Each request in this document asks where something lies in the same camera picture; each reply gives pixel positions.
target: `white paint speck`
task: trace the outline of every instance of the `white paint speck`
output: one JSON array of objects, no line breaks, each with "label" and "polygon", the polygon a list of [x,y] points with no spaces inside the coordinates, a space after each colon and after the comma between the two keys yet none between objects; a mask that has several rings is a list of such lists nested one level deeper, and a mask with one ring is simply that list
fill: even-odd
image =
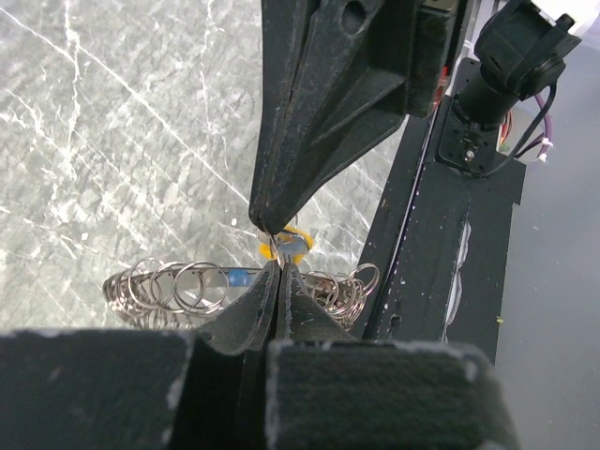
[{"label": "white paint speck", "polygon": [[171,440],[171,435],[173,434],[173,428],[172,427],[168,427],[166,428],[163,432],[162,435],[160,436],[160,441],[162,443],[169,443],[169,441]]}]

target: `marble surface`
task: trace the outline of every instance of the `marble surface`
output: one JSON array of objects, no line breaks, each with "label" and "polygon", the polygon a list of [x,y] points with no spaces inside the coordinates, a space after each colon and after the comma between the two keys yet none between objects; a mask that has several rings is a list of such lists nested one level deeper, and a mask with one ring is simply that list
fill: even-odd
[{"label": "marble surface", "polygon": [[[263,264],[260,0],[0,7],[0,329],[119,326],[101,284],[148,255]],[[356,266],[398,140],[300,213],[306,268]]]}]

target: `yellow tag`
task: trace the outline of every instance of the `yellow tag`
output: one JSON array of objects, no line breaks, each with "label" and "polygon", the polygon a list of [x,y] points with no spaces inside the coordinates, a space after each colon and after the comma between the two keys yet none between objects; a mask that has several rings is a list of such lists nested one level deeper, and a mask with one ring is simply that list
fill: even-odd
[{"label": "yellow tag", "polygon": [[[308,251],[310,251],[310,249],[312,248],[312,246],[314,245],[314,240],[312,239],[312,237],[310,237],[310,235],[307,232],[303,232],[302,230],[298,230],[297,228],[291,227],[290,225],[288,225],[287,227],[285,227],[284,230],[287,230],[288,232],[292,232],[292,233],[298,233],[300,234],[302,237],[304,237],[307,240],[307,244],[308,244]],[[267,244],[261,242],[261,244],[259,245],[259,251],[261,252],[261,255],[264,256],[264,258],[266,258],[267,260],[276,260],[277,256],[275,256],[272,252],[271,252],[271,246],[268,246]],[[299,264],[303,258],[305,257],[305,255],[296,255],[293,257],[293,263],[294,264]]]}]

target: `white vein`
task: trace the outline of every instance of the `white vein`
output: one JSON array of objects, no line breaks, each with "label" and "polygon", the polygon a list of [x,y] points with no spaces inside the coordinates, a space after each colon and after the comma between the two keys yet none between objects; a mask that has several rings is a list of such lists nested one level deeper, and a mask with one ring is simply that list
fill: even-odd
[{"label": "white vein", "polygon": [[[46,133],[43,130],[43,127],[40,125],[41,123],[41,119],[40,117],[37,115],[36,110],[31,107],[29,104],[27,104],[27,102],[25,102],[21,97],[17,96],[16,94],[12,93],[11,91],[8,91],[12,96],[14,96],[16,99],[18,99],[21,104],[27,109],[27,111],[29,111],[29,113],[32,116],[32,119],[34,120],[34,127],[33,130],[36,132],[36,134],[41,137],[42,139],[44,139],[49,145],[51,145],[54,149],[56,149],[58,152],[62,152],[62,150],[58,147],[58,145],[56,145],[56,142],[54,142],[54,139],[47,136]],[[19,124],[21,126],[23,126],[24,128],[29,128],[31,129],[31,127],[28,127],[23,121],[20,121]],[[39,152],[47,161],[51,162],[42,152]],[[83,166],[90,172],[90,179],[96,184],[96,186],[100,189],[100,190],[104,190],[102,185],[100,184],[100,182],[96,179],[96,175],[94,174],[93,169],[90,167],[90,165],[87,163],[87,161],[85,161],[85,159],[83,157],[81,157],[79,154],[75,154],[75,157],[83,164]],[[131,226],[129,225],[129,220],[124,218],[123,214],[121,214],[119,211],[117,211],[109,202],[108,202],[108,198],[106,193],[102,196],[102,204],[105,205],[109,211],[111,213],[114,214],[114,216],[117,219],[117,223],[119,224],[119,226],[125,228],[126,230],[129,231],[129,233],[131,234],[131,236],[133,237],[133,239],[140,244],[140,246],[142,248],[146,247],[145,244],[145,239],[135,230],[133,230],[133,228],[131,228]]]},{"label": "white vein", "polygon": [[[0,11],[2,11],[6,16],[8,16],[13,22],[15,22],[17,25],[19,25],[22,29],[28,31],[29,33],[31,33],[35,37],[41,39],[43,42],[45,42],[46,44],[48,44],[50,47],[52,47],[54,50],[56,50],[60,55],[62,55],[63,57],[65,57],[71,64],[76,64],[75,60],[73,59],[73,57],[71,57],[70,54],[68,54],[65,50],[61,49],[60,47],[58,47],[57,45],[55,45],[54,43],[52,43],[47,37],[44,37],[40,33],[37,33],[36,31],[32,30],[30,27],[28,27],[24,23],[20,22],[17,18],[15,18],[14,16],[12,16],[9,12],[7,12],[2,7],[0,7]],[[212,19],[212,9],[211,8],[209,8],[209,15],[210,15],[209,19],[210,19],[210,21],[212,21],[213,19]],[[204,39],[206,41],[206,48],[207,48],[207,46],[208,46],[208,44],[207,44],[207,42],[208,42],[208,35],[206,35],[204,37]],[[169,123],[164,118],[162,118],[162,116],[160,116],[160,114],[158,114],[158,112],[145,100],[145,98],[143,98],[137,91],[135,91],[131,86],[129,86],[129,84],[123,79],[123,77],[121,77],[120,75],[118,75],[114,70],[112,70],[110,67],[108,67],[106,64],[104,64],[95,55],[93,55],[92,53],[90,53],[89,51],[87,51],[81,45],[79,46],[79,50],[80,50],[80,52],[85,53],[93,61],[95,61],[101,68],[103,68],[105,71],[107,71],[119,84],[121,84],[131,94],[131,96],[137,102],[139,102],[141,105],[143,105],[144,108],[147,111],[149,111],[162,124],[162,126],[164,126],[164,128],[169,132],[169,134],[171,136],[173,136],[175,138],[175,140],[178,143],[180,143],[186,150],[188,150],[192,155],[194,155],[201,162],[201,164],[206,169],[208,169],[208,171],[210,173],[212,173],[221,183],[223,183],[225,186],[227,186],[227,188],[229,188],[231,191],[233,191],[233,193],[237,197],[239,197],[245,204],[249,204],[249,201],[246,198],[246,196],[244,194],[242,194],[242,192],[240,192],[231,183],[229,183],[225,178],[223,178],[223,176],[221,174],[219,174],[215,170],[215,168],[213,168],[212,165],[210,165],[203,157],[201,157],[198,154],[198,152],[194,151],[189,145],[187,145],[183,141],[183,139],[181,139],[181,137],[177,134],[177,132],[171,127],[171,125],[169,125]],[[208,111],[208,105],[207,104],[205,104],[205,108],[206,108],[206,111]]]},{"label": "white vein", "polygon": [[208,37],[211,34],[211,27],[215,26],[215,21],[213,20],[213,1],[208,0],[206,4],[206,24],[204,25],[203,42],[200,48],[200,82],[202,84],[202,96],[204,97],[204,115],[209,134],[213,132],[213,123],[208,115],[208,90],[206,79],[204,78],[204,55],[208,50]]},{"label": "white vein", "polygon": [[370,176],[368,176],[368,173],[366,171],[364,171],[363,169],[361,169],[358,166],[358,164],[353,164],[351,167],[353,167],[356,171],[358,171],[363,176],[363,178],[368,180],[369,183],[371,183],[373,186],[375,186],[380,192],[383,192],[383,187],[380,186],[379,183],[377,183],[377,181],[375,181]]},{"label": "white vein", "polygon": [[81,79],[81,73],[79,71],[79,49],[81,48],[81,45],[79,33],[77,33],[71,27],[70,9],[70,0],[65,0],[65,37],[67,38],[67,48],[69,50],[72,49],[73,52],[73,67],[75,72],[73,75],[73,80],[71,82],[73,89],[73,95],[71,97],[71,100],[73,101],[73,112],[71,113],[71,116],[68,119],[67,148],[69,150],[71,148],[73,132],[75,131],[75,127],[77,125],[77,119],[82,113],[82,105],[79,103],[79,92],[77,90],[77,83]]},{"label": "white vein", "polygon": [[353,206],[352,209],[354,210],[354,213],[357,216],[359,216],[361,222],[363,222],[363,225],[365,225],[365,228],[367,228],[367,230],[368,230],[370,227],[369,227],[367,218],[365,216],[363,216],[362,213],[360,211],[358,211],[355,206]]},{"label": "white vein", "polygon": [[225,250],[225,252],[232,258],[232,260],[240,267],[244,267],[244,265],[238,260],[233,253],[231,253],[225,246],[222,244],[219,245],[221,248]]}]

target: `purple cable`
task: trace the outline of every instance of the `purple cable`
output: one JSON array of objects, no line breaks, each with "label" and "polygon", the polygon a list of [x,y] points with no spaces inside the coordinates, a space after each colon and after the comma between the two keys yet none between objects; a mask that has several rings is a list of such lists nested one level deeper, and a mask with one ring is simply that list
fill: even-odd
[{"label": "purple cable", "polygon": [[[544,108],[544,105],[546,105],[546,102],[540,94],[535,95],[535,101],[537,101],[537,106],[540,107],[540,110]],[[550,142],[552,142],[552,119],[550,118],[549,114],[544,116],[544,135]],[[548,152],[549,147],[550,146],[547,143],[542,145],[537,157],[540,158],[542,155],[545,155]]]}]

